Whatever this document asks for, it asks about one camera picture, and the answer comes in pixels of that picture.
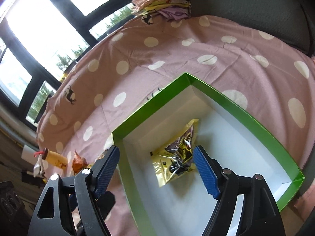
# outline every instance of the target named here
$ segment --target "pink bedsheet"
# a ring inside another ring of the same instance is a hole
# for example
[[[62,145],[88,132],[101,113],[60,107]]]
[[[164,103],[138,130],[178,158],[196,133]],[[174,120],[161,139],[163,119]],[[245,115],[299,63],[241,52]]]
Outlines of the pink bedsheet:
[[[100,42],[49,99],[37,128],[40,148],[69,160],[76,150],[94,162],[112,144],[110,133],[183,72],[246,109],[303,167],[315,139],[313,61],[269,34],[214,16],[171,23],[156,16],[151,25],[136,18]],[[108,190],[117,198],[106,221],[112,235],[139,235],[118,176]]]

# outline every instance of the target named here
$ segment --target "green box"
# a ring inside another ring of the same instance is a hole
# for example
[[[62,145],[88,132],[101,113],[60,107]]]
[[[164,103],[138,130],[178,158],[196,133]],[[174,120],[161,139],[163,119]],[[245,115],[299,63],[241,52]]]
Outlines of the green box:
[[[150,152],[199,119],[197,145],[236,174],[266,179],[279,210],[293,198],[304,176],[281,143],[255,118],[213,87],[184,73],[135,111],[112,133],[120,149],[119,171],[142,236],[202,235],[216,200],[199,173],[158,188]],[[228,235],[235,235],[239,195]]]

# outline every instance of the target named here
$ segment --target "blue gripper pad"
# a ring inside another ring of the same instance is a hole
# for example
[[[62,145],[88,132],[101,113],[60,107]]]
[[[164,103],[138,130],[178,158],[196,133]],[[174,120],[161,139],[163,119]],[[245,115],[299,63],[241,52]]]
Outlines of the blue gripper pad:
[[[119,148],[116,146],[112,146],[109,151],[113,148],[111,154],[107,158],[107,161],[103,168],[101,168],[98,176],[96,177],[96,182],[95,182],[95,190],[94,190],[94,197],[95,199],[99,198],[102,194],[106,192],[106,189],[108,187],[109,181],[111,180],[111,177],[113,176],[113,173],[115,171],[115,168],[117,167],[119,157],[120,157],[120,152]]]
[[[208,194],[218,199],[220,196],[218,178],[198,146],[194,148],[193,158]]]

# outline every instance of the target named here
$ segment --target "white polka dot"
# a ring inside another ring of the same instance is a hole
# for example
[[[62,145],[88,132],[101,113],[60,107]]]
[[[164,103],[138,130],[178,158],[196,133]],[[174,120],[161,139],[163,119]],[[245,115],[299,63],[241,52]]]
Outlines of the white polka dot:
[[[116,71],[120,75],[124,75],[129,69],[129,64],[127,61],[119,61],[116,66]]]
[[[108,221],[111,218],[111,211],[108,213],[107,217],[105,218],[105,221]]]
[[[199,25],[202,27],[210,26],[210,22],[209,22],[209,19],[207,18],[207,16],[201,16],[199,18]]]
[[[214,55],[203,55],[197,59],[197,61],[204,65],[213,65],[218,58]]]
[[[181,21],[172,21],[171,27],[174,27],[174,28],[180,27],[182,22],[183,22],[182,20]]]
[[[93,127],[92,127],[92,126],[89,126],[89,127],[86,129],[86,131],[84,132],[83,140],[84,140],[84,141],[89,140],[89,138],[92,136],[92,133],[93,133]]]
[[[245,95],[237,90],[225,90],[222,94],[228,97],[233,102],[237,103],[241,108],[246,110],[247,108],[247,98]]]
[[[310,76],[310,70],[303,61],[295,61],[294,66],[306,79],[308,79],[308,77]]]
[[[269,65],[268,60],[265,57],[263,57],[263,56],[260,56],[260,55],[252,56],[252,55],[250,55],[250,57],[252,59],[254,59],[255,61],[259,62],[259,64],[261,64],[262,67],[267,67]]]
[[[44,142],[44,141],[45,141],[44,136],[43,136],[42,133],[39,133],[38,139],[39,139],[41,142]]]
[[[56,143],[56,151],[57,151],[57,153],[61,154],[62,150],[63,150],[63,144],[61,142]]]
[[[148,37],[144,40],[144,44],[148,47],[155,47],[156,45],[158,45],[158,39],[154,37]]]
[[[116,42],[116,41],[120,40],[122,37],[123,37],[123,33],[118,33],[115,36],[113,36],[113,38],[111,40]]]
[[[291,98],[288,103],[290,114],[295,123],[302,129],[305,126],[306,115],[302,103],[296,99]]]
[[[68,163],[71,162],[71,160],[72,160],[72,153],[71,153],[71,151],[68,153],[67,159],[68,159]]]
[[[271,39],[274,38],[274,36],[271,35],[271,34],[267,34],[267,33],[263,32],[263,31],[258,31],[258,32],[261,35],[261,37],[266,39],[266,40],[271,40]]]
[[[57,123],[58,123],[58,119],[57,119],[57,117],[56,117],[54,114],[52,114],[52,115],[49,117],[49,121],[50,121],[50,124],[51,124],[51,125],[54,125],[54,126],[56,126]]]
[[[81,127],[81,122],[77,121],[77,122],[74,124],[74,132],[76,132],[80,127]]]
[[[127,94],[125,92],[122,92],[122,93],[118,94],[115,97],[115,100],[113,102],[113,106],[114,107],[120,106],[125,101],[126,96],[127,96]]]
[[[226,42],[226,43],[234,43],[234,42],[236,42],[236,38],[235,37],[233,37],[233,36],[230,36],[230,35],[225,35],[225,36],[223,36],[222,38],[221,38],[221,41],[222,42]]]
[[[48,169],[48,162],[46,160],[43,160],[43,166],[44,170]]]
[[[102,94],[97,94],[94,98],[94,105],[99,106],[103,101],[103,95]]]
[[[89,71],[90,72],[95,72],[98,69],[98,65],[99,65],[98,60],[97,59],[93,59],[88,65]]]
[[[105,142],[103,150],[110,148],[113,144],[114,144],[113,136],[112,134],[110,134]]]
[[[193,38],[189,38],[187,40],[182,41],[183,46],[189,46],[191,45],[195,40]]]
[[[165,64],[164,61],[157,61],[157,62],[155,62],[154,64],[149,65],[148,68],[149,68],[150,70],[155,70],[155,69],[160,68],[160,67],[163,66],[164,64]]]

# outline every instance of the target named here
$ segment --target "snack package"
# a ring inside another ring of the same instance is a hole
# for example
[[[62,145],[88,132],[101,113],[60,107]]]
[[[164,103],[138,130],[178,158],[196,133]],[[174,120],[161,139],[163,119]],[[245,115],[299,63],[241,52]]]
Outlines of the snack package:
[[[41,154],[38,155],[38,160],[37,160],[36,164],[34,165],[33,175],[34,175],[34,177],[38,176],[38,177],[46,178],[45,177],[45,169],[44,169],[44,165],[43,165],[43,158],[42,158]]]
[[[74,151],[74,159],[72,161],[72,169],[75,174],[78,174],[82,169],[86,168],[88,163],[85,158],[82,158],[76,151]]]
[[[196,168],[193,162],[193,149],[198,121],[191,120],[178,135],[150,153],[159,187]]]

